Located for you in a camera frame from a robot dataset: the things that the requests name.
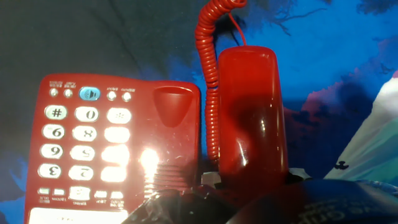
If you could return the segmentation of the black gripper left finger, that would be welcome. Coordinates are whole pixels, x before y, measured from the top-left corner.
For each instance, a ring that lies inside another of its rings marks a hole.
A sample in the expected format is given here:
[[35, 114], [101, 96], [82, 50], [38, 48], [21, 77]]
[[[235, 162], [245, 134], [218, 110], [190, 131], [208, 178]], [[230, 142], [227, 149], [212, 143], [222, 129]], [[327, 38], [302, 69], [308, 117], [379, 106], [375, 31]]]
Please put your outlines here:
[[219, 173], [204, 172], [196, 187], [153, 193], [122, 224], [225, 224], [235, 214], [236, 194]]

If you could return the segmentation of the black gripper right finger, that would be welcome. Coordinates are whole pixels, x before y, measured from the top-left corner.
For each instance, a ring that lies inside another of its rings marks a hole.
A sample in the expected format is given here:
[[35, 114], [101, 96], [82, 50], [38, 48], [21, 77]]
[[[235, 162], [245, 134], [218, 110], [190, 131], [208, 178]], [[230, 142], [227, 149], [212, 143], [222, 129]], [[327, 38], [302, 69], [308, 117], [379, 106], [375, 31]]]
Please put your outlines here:
[[302, 182], [310, 180], [311, 176], [308, 175], [303, 168], [290, 168], [287, 176], [287, 182]]

